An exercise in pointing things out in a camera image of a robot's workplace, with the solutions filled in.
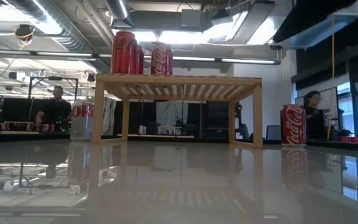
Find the man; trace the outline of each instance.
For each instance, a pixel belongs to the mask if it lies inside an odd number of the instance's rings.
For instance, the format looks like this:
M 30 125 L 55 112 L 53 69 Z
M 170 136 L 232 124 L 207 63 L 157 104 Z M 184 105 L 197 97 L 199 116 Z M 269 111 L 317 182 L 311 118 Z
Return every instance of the man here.
M 71 112 L 71 105 L 69 102 L 63 100 L 63 88 L 55 86 L 53 89 L 53 100 L 49 100 L 46 105 L 37 113 L 35 122 L 40 123 L 55 123 L 69 118 Z

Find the wooden leg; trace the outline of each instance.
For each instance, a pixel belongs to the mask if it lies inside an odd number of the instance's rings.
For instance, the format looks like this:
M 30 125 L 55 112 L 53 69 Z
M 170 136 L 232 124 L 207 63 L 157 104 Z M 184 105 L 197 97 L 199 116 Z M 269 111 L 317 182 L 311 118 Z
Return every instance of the wooden leg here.
M 94 90 L 92 143 L 100 144 L 103 120 L 104 82 L 96 82 Z
M 124 101 L 124 109 L 122 111 L 122 138 L 128 139 L 129 125 L 129 100 Z
M 236 125 L 234 123 L 234 120 L 236 119 L 235 106 L 235 102 L 229 102 L 229 142 L 233 142 L 236 140 Z
M 254 144 L 257 149 L 262 149 L 263 142 L 263 122 L 262 122 L 262 88 L 254 88 Z

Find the chair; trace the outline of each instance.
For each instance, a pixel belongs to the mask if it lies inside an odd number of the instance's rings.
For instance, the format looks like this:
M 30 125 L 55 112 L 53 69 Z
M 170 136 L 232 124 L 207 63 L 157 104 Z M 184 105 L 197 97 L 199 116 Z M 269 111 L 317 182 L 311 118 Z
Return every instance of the chair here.
M 281 140 L 281 126 L 268 125 L 266 127 L 266 140 Z

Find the dark hair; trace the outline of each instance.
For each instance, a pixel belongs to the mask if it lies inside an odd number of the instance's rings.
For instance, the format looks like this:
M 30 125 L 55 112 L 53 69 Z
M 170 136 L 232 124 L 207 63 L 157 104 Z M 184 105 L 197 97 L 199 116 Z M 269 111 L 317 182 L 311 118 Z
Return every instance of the dark hair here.
M 306 96 L 303 97 L 303 107 L 307 108 L 309 107 L 309 99 L 312 98 L 315 94 L 319 94 L 319 91 L 313 90 L 310 91 L 308 94 L 306 94 Z
M 63 91 L 63 87 L 61 86 L 55 86 L 55 88 L 59 88 L 61 91 Z

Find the silver soda can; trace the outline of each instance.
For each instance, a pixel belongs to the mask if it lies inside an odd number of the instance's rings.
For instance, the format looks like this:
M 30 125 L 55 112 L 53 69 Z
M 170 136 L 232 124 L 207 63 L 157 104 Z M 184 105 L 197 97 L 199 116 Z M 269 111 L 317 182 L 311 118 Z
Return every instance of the silver soda can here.
M 93 127 L 93 102 L 78 100 L 71 112 L 70 139 L 73 141 L 90 141 Z

